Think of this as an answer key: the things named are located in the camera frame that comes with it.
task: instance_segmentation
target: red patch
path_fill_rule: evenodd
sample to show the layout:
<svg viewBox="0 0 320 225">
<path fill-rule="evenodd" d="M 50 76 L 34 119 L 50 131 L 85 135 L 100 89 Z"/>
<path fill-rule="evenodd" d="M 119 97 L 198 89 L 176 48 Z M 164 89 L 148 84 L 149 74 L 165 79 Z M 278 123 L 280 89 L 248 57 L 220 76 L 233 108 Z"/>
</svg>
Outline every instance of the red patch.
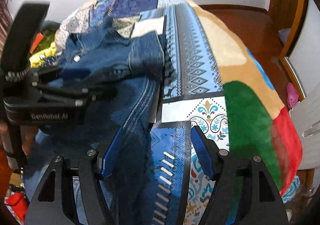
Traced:
<svg viewBox="0 0 320 225">
<path fill-rule="evenodd" d="M 285 107 L 281 109 L 279 115 L 273 120 L 272 124 L 277 128 L 290 162 L 288 165 L 288 173 L 283 180 L 283 187 L 280 191 L 280 195 L 283 195 L 292 183 L 292 180 L 294 179 L 294 176 L 296 175 L 298 167 L 301 163 L 302 146 L 297 131 Z M 281 151 L 277 149 L 275 150 L 279 159 L 279 154 Z"/>
<path fill-rule="evenodd" d="M 193 169 L 191 169 L 191 176 L 192 176 L 193 178 L 196 178 L 196 177 L 197 177 L 197 175 L 196 175 L 196 173 L 193 171 Z"/>
</svg>

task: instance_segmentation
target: orange object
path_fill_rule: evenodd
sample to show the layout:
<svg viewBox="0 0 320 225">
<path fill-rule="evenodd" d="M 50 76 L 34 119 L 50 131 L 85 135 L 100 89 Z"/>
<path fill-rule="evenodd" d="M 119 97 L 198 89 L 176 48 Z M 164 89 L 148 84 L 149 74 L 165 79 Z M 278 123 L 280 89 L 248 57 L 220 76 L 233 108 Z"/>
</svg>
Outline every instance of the orange object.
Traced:
<svg viewBox="0 0 320 225">
<path fill-rule="evenodd" d="M 33 51 L 36 49 L 36 47 L 39 45 L 41 40 L 43 40 L 44 36 L 41 33 L 38 33 L 37 36 L 35 37 L 35 40 L 33 41 L 31 48 L 30 48 L 30 53 L 32 54 Z"/>
<path fill-rule="evenodd" d="M 14 193 L 8 197 L 5 202 L 12 208 L 17 217 L 24 222 L 24 217 L 27 214 L 28 204 L 23 194 L 20 192 Z"/>
<path fill-rule="evenodd" d="M 8 160 L 0 147 L 0 198 L 4 199 L 9 188 L 9 181 L 13 170 L 8 166 Z"/>
</svg>

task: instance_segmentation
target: human hand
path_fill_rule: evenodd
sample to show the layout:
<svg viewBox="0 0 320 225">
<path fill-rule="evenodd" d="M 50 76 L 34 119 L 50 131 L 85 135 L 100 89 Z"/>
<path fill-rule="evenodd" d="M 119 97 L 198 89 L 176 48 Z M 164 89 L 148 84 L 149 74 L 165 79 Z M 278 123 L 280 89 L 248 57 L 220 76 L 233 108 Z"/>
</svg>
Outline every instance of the human hand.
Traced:
<svg viewBox="0 0 320 225">
<path fill-rule="evenodd" d="M 3 120 L 0 121 L 0 134 L 7 132 L 8 126 L 7 123 Z M 38 128 L 36 126 L 22 126 L 21 127 L 23 137 L 22 139 L 22 150 L 26 156 L 31 154 L 31 149 L 35 143 L 35 137 L 38 133 Z"/>
</svg>

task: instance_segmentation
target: striped curtain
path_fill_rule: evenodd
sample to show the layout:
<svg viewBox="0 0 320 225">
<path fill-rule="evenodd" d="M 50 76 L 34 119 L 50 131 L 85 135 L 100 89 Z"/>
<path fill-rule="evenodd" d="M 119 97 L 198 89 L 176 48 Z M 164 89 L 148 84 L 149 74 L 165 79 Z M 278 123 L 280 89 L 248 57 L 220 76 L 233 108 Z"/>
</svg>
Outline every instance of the striped curtain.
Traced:
<svg viewBox="0 0 320 225">
<path fill-rule="evenodd" d="M 8 0 L 0 0 L 0 58 L 8 31 L 12 24 L 12 17 L 8 10 L 7 1 Z"/>
</svg>

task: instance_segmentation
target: wooden floor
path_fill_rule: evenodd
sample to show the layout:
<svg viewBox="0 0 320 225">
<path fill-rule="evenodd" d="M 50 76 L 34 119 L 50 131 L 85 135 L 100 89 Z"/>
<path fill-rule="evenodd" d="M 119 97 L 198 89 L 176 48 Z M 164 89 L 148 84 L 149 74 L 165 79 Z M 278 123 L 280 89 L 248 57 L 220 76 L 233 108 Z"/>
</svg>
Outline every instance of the wooden floor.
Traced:
<svg viewBox="0 0 320 225">
<path fill-rule="evenodd" d="M 286 86 L 289 77 L 283 69 L 278 56 L 282 43 L 271 18 L 262 12 L 246 10 L 209 10 L 220 18 L 228 28 L 236 33 L 261 64 L 279 97 L 287 107 Z"/>
</svg>

